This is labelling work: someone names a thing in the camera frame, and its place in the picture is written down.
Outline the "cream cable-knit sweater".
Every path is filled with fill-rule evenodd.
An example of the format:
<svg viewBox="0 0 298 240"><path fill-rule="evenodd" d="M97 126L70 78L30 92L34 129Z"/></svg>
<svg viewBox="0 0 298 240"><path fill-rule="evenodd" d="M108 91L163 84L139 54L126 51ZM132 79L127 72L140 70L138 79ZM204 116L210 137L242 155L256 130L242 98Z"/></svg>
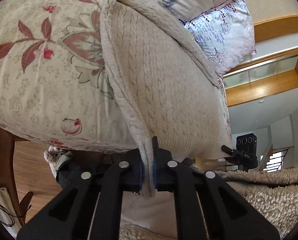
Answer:
<svg viewBox="0 0 298 240"><path fill-rule="evenodd" d="M228 108L214 67L157 0L101 0L105 69L144 164L142 193L155 194L152 138L173 159L224 158Z"/></svg>

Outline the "stair railing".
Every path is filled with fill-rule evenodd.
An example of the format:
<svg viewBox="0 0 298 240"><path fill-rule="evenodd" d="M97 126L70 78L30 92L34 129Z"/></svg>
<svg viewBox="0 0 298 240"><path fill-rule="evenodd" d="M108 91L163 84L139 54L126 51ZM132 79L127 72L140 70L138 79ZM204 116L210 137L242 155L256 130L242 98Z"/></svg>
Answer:
<svg viewBox="0 0 298 240"><path fill-rule="evenodd" d="M289 152L293 153L293 150L294 146L274 149L271 145L267 153L261 155L257 170L265 173L282 170L285 158L289 156Z"/></svg>

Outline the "cream fleece sleeve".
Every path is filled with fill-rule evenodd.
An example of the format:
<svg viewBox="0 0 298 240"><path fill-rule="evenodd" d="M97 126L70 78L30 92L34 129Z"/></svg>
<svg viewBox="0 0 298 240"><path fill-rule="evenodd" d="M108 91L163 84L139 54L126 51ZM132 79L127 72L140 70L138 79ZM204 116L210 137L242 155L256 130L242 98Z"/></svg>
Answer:
<svg viewBox="0 0 298 240"><path fill-rule="evenodd" d="M277 172L218 171L285 239L298 222L298 168ZM123 194L120 239L177 239L174 196Z"/></svg>

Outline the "wooden chair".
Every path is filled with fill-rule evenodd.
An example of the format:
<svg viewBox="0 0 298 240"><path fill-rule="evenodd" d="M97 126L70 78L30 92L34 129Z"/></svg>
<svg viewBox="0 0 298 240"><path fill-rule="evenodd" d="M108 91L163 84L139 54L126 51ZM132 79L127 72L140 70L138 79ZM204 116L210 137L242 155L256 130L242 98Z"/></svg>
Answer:
<svg viewBox="0 0 298 240"><path fill-rule="evenodd" d="M0 128L0 187L7 189L15 214L19 217L19 222L23 226L26 222L26 212L33 197L33 192L29 191L22 200L18 198L15 184L13 158L15 142L21 139Z"/></svg>

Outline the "white purple tree-print pillow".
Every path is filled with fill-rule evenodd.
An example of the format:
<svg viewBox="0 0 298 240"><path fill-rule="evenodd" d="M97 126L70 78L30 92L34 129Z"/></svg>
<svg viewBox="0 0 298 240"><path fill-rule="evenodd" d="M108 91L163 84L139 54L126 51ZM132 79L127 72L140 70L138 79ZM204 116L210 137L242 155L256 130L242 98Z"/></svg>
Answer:
<svg viewBox="0 0 298 240"><path fill-rule="evenodd" d="M246 0L232 0L184 25L219 76L256 55L254 25Z"/></svg>

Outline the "floral bed sheet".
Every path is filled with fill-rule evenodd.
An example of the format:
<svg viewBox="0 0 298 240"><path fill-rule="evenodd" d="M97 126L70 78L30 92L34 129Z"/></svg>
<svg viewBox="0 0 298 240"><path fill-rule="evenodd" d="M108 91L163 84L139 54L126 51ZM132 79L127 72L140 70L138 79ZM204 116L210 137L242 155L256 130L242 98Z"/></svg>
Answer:
<svg viewBox="0 0 298 240"><path fill-rule="evenodd" d="M101 44L101 0L0 1L0 127L74 150L137 148Z"/></svg>

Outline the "wooden wall shelf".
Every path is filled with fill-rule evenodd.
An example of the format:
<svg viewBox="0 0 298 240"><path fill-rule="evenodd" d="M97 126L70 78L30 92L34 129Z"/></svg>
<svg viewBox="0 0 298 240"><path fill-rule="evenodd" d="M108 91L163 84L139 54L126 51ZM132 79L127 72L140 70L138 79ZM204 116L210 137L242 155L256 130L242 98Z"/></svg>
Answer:
<svg viewBox="0 0 298 240"><path fill-rule="evenodd" d="M257 55L224 76L228 106L298 88L298 15L254 26Z"/></svg>

